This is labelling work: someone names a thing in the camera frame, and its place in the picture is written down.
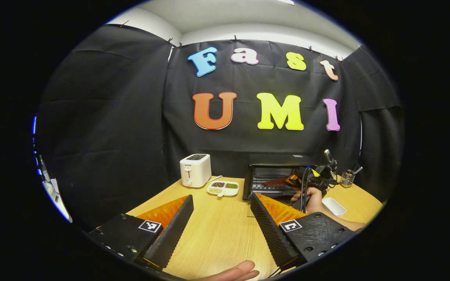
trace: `foam letter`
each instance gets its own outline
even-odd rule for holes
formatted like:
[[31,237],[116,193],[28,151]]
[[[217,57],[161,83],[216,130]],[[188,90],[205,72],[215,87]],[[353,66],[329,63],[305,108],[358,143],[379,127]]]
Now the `foam letter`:
[[320,64],[324,66],[325,73],[327,73],[327,76],[329,76],[329,78],[333,79],[334,81],[338,81],[338,75],[334,74],[334,72],[332,71],[334,69],[334,66],[329,64],[329,62],[326,60],[323,60],[322,62],[320,62]]
[[248,64],[257,64],[257,52],[249,48],[237,48],[234,50],[234,54],[230,56],[234,62],[247,62]]
[[192,62],[195,64],[198,77],[208,74],[216,69],[216,66],[211,66],[208,64],[208,62],[216,62],[216,57],[212,54],[216,52],[218,52],[218,50],[215,47],[209,47],[187,58],[189,60],[192,60]]
[[234,92],[222,92],[218,95],[222,100],[223,109],[220,119],[209,118],[209,101],[213,99],[213,94],[203,92],[195,94],[192,99],[195,101],[194,121],[197,126],[206,130],[220,130],[225,128],[232,121],[233,101],[237,97]]
[[327,130],[340,130],[341,127],[338,124],[338,116],[336,114],[336,105],[338,103],[330,98],[325,98],[322,101],[327,107],[327,125],[325,127]]
[[289,52],[286,54],[287,65],[292,69],[305,70],[307,65],[303,62],[303,56],[298,53]]
[[258,123],[260,129],[272,129],[273,123],[270,121],[272,115],[277,128],[282,128],[284,121],[288,118],[286,129],[303,130],[302,118],[300,117],[300,101],[298,96],[286,96],[282,107],[272,94],[261,92],[257,94],[257,98],[261,101],[261,121]]

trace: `letter m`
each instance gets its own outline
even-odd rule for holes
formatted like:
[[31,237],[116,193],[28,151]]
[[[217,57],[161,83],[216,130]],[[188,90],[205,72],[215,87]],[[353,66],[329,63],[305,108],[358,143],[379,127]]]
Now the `letter m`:
[[282,107],[272,94],[261,92],[257,94],[257,98],[261,101],[261,121],[258,123],[260,129],[272,129],[273,123],[270,121],[272,115],[277,128],[282,128],[286,118],[286,129],[303,130],[302,119],[300,116],[300,102],[302,99],[298,96],[286,96]]

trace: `orange letter u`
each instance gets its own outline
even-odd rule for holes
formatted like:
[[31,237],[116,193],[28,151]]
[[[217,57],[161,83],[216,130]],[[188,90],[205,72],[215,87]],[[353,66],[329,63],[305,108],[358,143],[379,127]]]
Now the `orange letter u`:
[[213,94],[202,92],[195,94],[192,99],[195,101],[194,121],[197,126],[206,130],[220,130],[225,128],[232,121],[233,101],[237,97],[234,92],[222,92],[218,95],[223,103],[220,119],[209,118],[209,101],[213,99]]

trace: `wooden table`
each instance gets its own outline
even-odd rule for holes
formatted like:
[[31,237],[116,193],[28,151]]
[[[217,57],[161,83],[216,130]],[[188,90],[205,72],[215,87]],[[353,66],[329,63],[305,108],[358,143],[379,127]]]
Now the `wooden table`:
[[[206,192],[209,183],[195,189],[184,187],[179,180],[127,214],[137,216],[192,194],[194,211],[164,271],[184,279],[195,279],[222,272],[244,260],[252,260],[260,272],[252,280],[265,279],[278,266],[252,216],[249,202],[242,200],[244,179],[218,180],[239,183],[239,193],[218,198]],[[376,198],[356,185],[348,188],[337,185],[327,191],[327,197],[334,198],[346,208],[342,219],[354,222],[368,223],[382,207]]]

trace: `metal cup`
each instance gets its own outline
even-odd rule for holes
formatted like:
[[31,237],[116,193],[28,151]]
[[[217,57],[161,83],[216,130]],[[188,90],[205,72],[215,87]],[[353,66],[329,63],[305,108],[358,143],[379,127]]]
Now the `metal cup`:
[[353,174],[355,171],[346,170],[341,175],[341,179],[339,180],[339,184],[343,187],[351,187],[354,183],[355,175]]

